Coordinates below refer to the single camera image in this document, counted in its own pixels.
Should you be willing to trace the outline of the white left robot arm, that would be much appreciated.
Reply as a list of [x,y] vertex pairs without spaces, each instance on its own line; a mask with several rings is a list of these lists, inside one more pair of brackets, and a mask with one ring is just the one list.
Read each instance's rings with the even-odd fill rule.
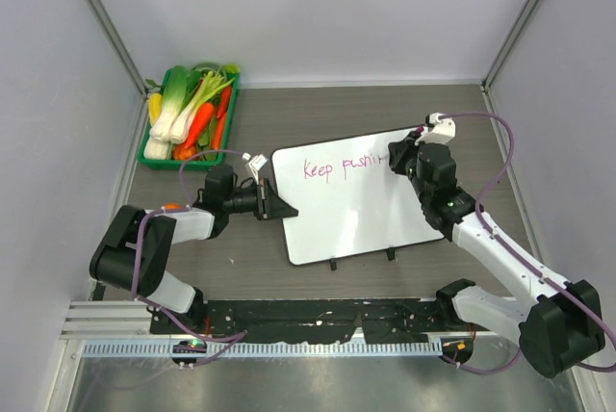
[[200,290],[167,271],[170,249],[213,239],[231,215],[247,213],[258,220],[298,216],[298,210],[276,193],[268,179],[240,184],[227,164],[213,167],[190,207],[122,206],[93,253],[90,277],[168,310],[180,331],[193,334],[205,326],[207,304]]

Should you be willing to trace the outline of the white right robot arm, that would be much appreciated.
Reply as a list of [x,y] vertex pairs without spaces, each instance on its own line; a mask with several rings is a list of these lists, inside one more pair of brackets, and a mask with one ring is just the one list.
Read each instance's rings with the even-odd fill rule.
[[410,181],[425,221],[472,254],[513,296],[494,296],[459,279],[438,292],[436,322],[447,330],[470,322],[495,332],[547,378],[602,351],[607,329],[597,290],[550,270],[512,241],[459,187],[449,148],[422,136],[412,131],[389,143],[391,171]]

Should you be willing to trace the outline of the white whiteboard with black frame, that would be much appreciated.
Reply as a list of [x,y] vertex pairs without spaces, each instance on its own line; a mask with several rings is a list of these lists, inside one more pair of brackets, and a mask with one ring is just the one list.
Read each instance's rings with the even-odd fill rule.
[[388,145],[408,129],[278,148],[279,196],[298,211],[283,221],[295,266],[439,241],[411,183],[389,167]]

